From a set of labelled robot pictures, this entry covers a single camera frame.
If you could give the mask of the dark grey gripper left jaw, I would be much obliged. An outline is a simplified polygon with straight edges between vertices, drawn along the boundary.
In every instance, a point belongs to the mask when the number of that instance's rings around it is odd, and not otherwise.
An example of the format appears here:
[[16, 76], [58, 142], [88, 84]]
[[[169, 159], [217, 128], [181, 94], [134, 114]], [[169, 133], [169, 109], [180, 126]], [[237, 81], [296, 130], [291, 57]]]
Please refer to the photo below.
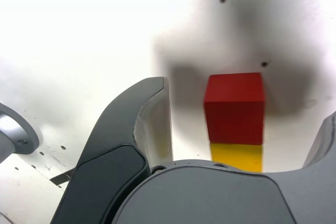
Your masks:
[[146, 78], [100, 115], [52, 223], [111, 223], [151, 169], [172, 159], [169, 83]]

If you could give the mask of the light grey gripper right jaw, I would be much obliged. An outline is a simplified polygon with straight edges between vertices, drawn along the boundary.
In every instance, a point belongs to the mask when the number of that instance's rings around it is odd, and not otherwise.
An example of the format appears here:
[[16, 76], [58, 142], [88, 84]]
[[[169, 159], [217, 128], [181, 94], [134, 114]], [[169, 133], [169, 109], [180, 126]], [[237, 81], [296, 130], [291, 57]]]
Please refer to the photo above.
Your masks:
[[335, 223], [335, 115], [316, 140], [311, 162], [289, 172], [171, 166], [142, 182], [113, 223]]

